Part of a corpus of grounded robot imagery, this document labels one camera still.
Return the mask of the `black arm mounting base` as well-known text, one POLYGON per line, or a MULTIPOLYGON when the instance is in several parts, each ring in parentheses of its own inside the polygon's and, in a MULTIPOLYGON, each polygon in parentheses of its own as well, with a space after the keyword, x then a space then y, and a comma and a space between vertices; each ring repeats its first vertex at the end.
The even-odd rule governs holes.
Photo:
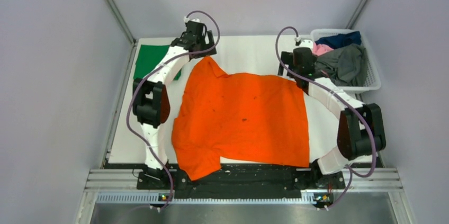
POLYGON ((325 192, 344 189, 342 172, 323 175, 317 167, 296 168, 269 164, 223 164, 198 180, 172 164, 160 178, 138 175, 139 190, 173 190, 175 199, 295 199, 305 190, 325 192))

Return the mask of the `orange t-shirt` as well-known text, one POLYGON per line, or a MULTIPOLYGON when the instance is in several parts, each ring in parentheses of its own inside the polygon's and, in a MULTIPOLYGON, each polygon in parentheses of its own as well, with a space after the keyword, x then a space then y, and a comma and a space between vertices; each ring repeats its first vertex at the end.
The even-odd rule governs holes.
POLYGON ((188 78, 172 145, 191 180, 218 171, 222 158, 308 167, 304 93, 274 75, 227 74, 206 57, 188 78))

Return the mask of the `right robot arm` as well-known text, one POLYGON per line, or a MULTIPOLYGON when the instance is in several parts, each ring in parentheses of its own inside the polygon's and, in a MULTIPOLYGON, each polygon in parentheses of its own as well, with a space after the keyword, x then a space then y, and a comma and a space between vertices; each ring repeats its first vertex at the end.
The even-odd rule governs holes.
POLYGON ((309 48, 277 51, 276 57, 277 74, 289 77, 297 89, 319 102, 338 122, 333 134, 335 146, 311 163, 311 183, 324 188, 332 174, 344 169, 360 178, 372 176, 376 155, 386 146, 380 107, 359 101, 337 86, 329 72, 316 67, 318 57, 309 48))

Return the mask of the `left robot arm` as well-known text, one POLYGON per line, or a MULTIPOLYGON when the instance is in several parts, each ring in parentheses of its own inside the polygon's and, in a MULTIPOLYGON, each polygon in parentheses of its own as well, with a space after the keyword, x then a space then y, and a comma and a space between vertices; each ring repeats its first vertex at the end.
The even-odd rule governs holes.
POLYGON ((145 139, 145 171, 158 189, 169 184, 164 171, 168 158, 164 146, 164 123, 170 115, 167 88, 178 72, 192 59, 217 54, 213 33, 199 19, 185 19, 186 30, 174 39, 155 68, 133 82, 132 114, 141 125, 145 139))

